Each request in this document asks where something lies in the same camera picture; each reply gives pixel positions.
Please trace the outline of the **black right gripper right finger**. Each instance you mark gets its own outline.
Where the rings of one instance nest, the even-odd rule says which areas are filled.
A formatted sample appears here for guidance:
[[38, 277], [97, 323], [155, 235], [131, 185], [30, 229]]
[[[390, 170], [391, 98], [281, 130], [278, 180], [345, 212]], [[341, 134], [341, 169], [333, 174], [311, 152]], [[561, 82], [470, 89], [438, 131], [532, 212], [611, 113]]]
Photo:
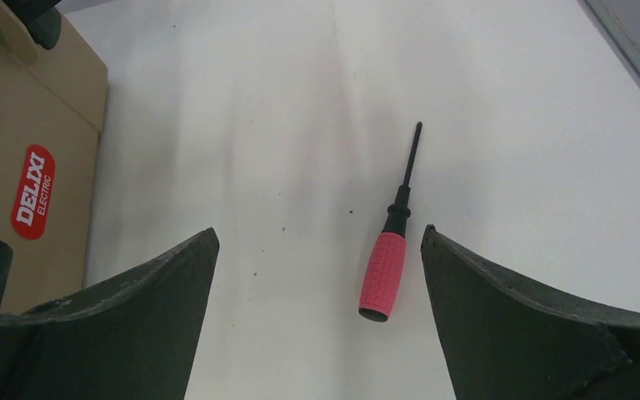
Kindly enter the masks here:
[[550, 287], [427, 226], [432, 315], [459, 399], [640, 399], [640, 312]]

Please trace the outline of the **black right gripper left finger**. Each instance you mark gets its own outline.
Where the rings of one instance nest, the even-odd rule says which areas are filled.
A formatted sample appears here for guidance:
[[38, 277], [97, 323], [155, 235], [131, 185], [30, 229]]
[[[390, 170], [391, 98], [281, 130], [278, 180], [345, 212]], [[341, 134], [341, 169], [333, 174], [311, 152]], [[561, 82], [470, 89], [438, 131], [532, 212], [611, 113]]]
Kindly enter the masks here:
[[0, 399], [182, 399], [220, 250], [208, 228], [139, 266], [0, 314]]

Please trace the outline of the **red handled black screwdriver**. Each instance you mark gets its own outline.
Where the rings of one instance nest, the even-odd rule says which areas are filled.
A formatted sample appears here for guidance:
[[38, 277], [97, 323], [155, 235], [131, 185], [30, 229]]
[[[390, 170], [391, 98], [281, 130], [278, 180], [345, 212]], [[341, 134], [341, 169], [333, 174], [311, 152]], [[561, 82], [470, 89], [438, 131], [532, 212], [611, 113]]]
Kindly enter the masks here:
[[402, 183], [387, 208], [387, 219], [368, 259], [358, 312], [370, 321], [385, 323], [398, 295], [406, 258], [406, 230], [411, 216], [410, 181], [422, 130], [423, 123], [417, 122]]

